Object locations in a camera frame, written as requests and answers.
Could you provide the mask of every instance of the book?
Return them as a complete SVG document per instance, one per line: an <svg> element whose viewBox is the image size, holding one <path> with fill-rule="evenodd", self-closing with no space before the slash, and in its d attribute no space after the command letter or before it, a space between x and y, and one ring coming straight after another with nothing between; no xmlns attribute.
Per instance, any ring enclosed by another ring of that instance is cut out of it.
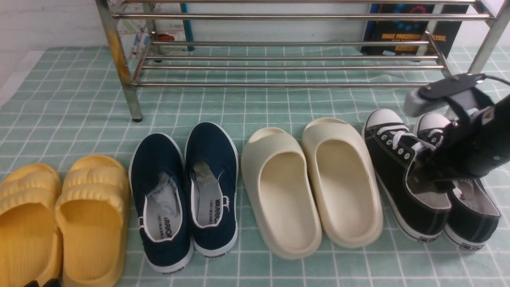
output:
<svg viewBox="0 0 510 287"><path fill-rule="evenodd" d="M417 4L380 4L372 5L370 13L432 13L434 5ZM445 5L442 14L465 14L468 6ZM427 21L368 21L365 29L364 41L416 41L421 40L427 28ZM445 57L450 53L457 32L462 22L438 21L432 34L438 48ZM365 55L416 55L417 46L363 46L361 52ZM434 55L433 47L428 47L426 55Z"/></svg>

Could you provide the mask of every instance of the cable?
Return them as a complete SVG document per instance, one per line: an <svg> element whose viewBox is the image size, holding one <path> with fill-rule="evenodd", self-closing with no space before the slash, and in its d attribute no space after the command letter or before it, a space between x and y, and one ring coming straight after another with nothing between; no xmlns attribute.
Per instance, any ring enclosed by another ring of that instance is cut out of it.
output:
<svg viewBox="0 0 510 287"><path fill-rule="evenodd" d="M490 75L485 75L485 78L486 79L491 79L491 80L496 80L498 82L501 82L503 84L506 84L506 85L510 86L510 82L505 80L505 79L502 79L502 78L498 78L498 77L494 77L494 76L490 76Z"/></svg>

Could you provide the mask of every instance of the navy blue canvas shoe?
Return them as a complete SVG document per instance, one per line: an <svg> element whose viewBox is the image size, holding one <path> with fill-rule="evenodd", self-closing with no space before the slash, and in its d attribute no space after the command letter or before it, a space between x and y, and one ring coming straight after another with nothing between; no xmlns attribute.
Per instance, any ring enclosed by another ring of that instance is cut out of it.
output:
<svg viewBox="0 0 510 287"><path fill-rule="evenodd" d="M217 124L201 123L191 131L185 154L195 249L205 257L222 256L238 233L236 146Z"/></svg>
<svg viewBox="0 0 510 287"><path fill-rule="evenodd" d="M183 269L193 255L184 168L179 147L162 133L138 145L129 167L143 248L149 265L159 273Z"/></svg>

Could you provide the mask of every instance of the shoe rack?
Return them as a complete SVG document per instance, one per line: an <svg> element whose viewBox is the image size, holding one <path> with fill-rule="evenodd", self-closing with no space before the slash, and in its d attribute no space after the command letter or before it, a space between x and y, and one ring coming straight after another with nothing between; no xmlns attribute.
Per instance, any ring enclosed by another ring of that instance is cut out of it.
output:
<svg viewBox="0 0 510 287"><path fill-rule="evenodd" d="M494 47L510 21L510 0L505 0L497 13L491 12L487 0L186 0L186 3L373 3L373 4L434 4L434 10L429 14L216 14L216 13L158 13L153 10L154 3L181 3L182 0L118 0L110 7L108 0L96 0L99 15L105 28L106 38L112 51L115 67L119 74L124 96L129 107L132 120L140 122L143 119L142 111L137 97L137 89L140 87L240 87L240 88L374 88L374 87L420 87L426 82L323 82L323 83L240 83L240 82L159 82L141 81L140 76L145 70L440 70L444 76L451 76L443 53L437 49L437 44L432 38L438 21L481 21L489 27L489 31L480 46L476 56L468 69L468 73L479 73L489 59ZM142 3L141 13L127 13L128 5ZM470 5L476 11L475 14L441 14L444 5ZM122 43L117 31L117 22L120 19L145 19L150 34L150 42L139 60L139 63L131 75L128 63L122 50ZM394 45L391 41L332 41L332 42L221 42L221 41L159 41L155 31L155 20L243 20L243 21L266 21L266 20L413 20L428 21L425 33L420 41L402 41L398 45L418 46L416 56L302 56L302 57L238 57L238 56L195 56L195 55L163 55L161 46L389 46ZM433 47L437 53L433 56L425 56L428 47ZM152 61L434 61L435 65L336 65L328 67L313 66L214 66L214 65L189 65L176 66L168 64L154 64Z"/></svg>

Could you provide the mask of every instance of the yellow slide sandal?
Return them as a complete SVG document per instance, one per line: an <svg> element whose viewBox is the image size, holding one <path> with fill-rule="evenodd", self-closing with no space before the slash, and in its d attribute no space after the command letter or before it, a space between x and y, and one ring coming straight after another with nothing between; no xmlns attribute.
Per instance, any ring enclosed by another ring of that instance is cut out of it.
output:
<svg viewBox="0 0 510 287"><path fill-rule="evenodd" d="M0 286L46 283L62 265L62 235L53 216L62 183L50 166L34 163L0 185Z"/></svg>
<svg viewBox="0 0 510 287"><path fill-rule="evenodd" d="M124 269L130 189L115 159L89 155L71 167L55 204L64 237L66 287L115 285Z"/></svg>

